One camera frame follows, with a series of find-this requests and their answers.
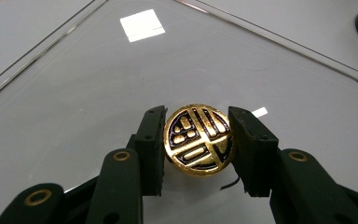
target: black engraved pattern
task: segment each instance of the black engraved pattern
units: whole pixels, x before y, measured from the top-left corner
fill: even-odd
[[[170,159],[191,175],[211,175],[233,158],[228,120],[207,105],[188,105],[168,120],[164,145]]]

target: glass plate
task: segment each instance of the glass plate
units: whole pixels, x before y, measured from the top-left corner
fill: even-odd
[[[358,1],[178,1],[358,78]]]
[[[108,1],[0,91],[0,214],[22,190],[71,189],[126,146],[144,112],[166,105],[254,111],[280,148],[312,154],[358,191],[358,82],[210,14],[174,1]],[[273,223],[232,166],[208,178],[166,163],[145,223]]]

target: black wire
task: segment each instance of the black wire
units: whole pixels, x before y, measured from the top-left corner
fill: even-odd
[[[240,179],[241,179],[240,176],[238,176],[238,178],[234,182],[223,186],[222,188],[220,188],[220,190],[231,188],[232,186],[238,184],[238,182],[240,182]]]

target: round metal disc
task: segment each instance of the round metal disc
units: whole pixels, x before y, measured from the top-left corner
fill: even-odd
[[[234,157],[228,118],[208,105],[186,105],[176,110],[164,127],[168,157],[189,175],[213,175]]]

